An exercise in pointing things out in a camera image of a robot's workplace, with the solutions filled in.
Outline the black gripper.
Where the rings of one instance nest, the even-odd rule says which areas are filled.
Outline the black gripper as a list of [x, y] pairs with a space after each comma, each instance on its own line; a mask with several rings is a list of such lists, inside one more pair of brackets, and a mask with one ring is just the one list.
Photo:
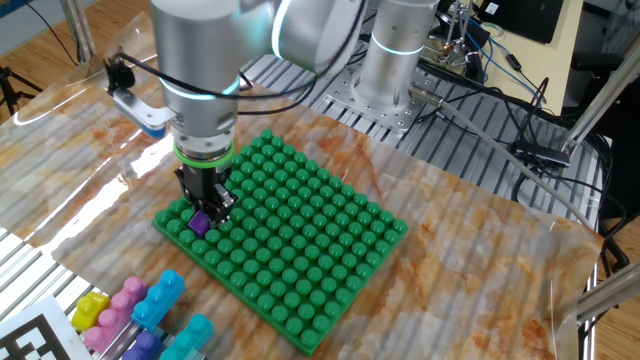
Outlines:
[[227, 222], [237, 201], [237, 196], [224, 187], [230, 173], [231, 167], [227, 165], [221, 168], [197, 168], [183, 164], [174, 171], [183, 197], [196, 212], [202, 210], [200, 200], [210, 200], [210, 220], [213, 224]]

